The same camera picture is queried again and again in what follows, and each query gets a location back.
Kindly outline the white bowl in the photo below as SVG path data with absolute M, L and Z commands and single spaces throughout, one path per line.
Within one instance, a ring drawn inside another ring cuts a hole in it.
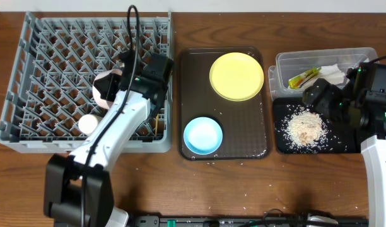
M 115 73 L 115 74 L 121 75 L 122 71 L 120 69 L 112 69 L 112 70 L 109 70 L 109 71 L 105 71 L 105 72 L 99 73 L 94 78 L 93 82 L 95 82 L 98 79 L 102 79 L 102 78 L 107 77 L 110 73 Z M 102 107 L 102 108 L 104 108 L 106 110 L 109 110 L 110 107 L 113 105 L 113 102 L 107 101 L 107 100 L 104 100 L 104 99 L 101 98 L 101 93 L 96 89 L 94 84 L 92 86 L 92 94 L 93 94 L 93 99 L 95 100 L 96 104 L 99 107 Z

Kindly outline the white napkin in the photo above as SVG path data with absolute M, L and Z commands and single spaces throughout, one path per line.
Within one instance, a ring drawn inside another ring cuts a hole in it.
M 345 82 L 345 73 L 338 68 L 337 64 L 322 66 L 320 67 L 320 71 L 308 81 L 304 82 L 300 88 L 308 88 L 319 78 L 325 79 L 330 84 L 339 85 Z

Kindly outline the green snack wrapper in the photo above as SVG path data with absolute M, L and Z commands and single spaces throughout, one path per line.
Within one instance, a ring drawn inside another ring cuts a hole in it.
M 318 75 L 322 68 L 321 67 L 313 67 L 304 73 L 301 73 L 291 79 L 288 80 L 289 88 L 291 89 L 299 89 L 301 88 L 307 81 Z

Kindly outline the white cup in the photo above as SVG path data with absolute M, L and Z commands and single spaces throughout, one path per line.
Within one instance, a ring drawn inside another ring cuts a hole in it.
M 98 126 L 101 117 L 93 114 L 86 114 L 78 120 L 78 127 L 83 134 L 89 136 Z

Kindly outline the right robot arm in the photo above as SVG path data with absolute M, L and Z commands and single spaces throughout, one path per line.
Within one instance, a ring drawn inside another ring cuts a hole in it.
M 349 82 L 343 88 L 319 78 L 305 89 L 302 102 L 361 133 L 369 225 L 386 226 L 386 65 L 380 59 L 362 62 L 346 76 Z

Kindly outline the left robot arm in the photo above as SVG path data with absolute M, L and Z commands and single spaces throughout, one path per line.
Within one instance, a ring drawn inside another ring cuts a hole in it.
M 129 214 L 114 205 L 110 172 L 137 128 L 162 109 L 170 69 L 100 73 L 94 95 L 109 107 L 69 156 L 53 155 L 45 174 L 44 214 L 70 226 L 126 226 Z

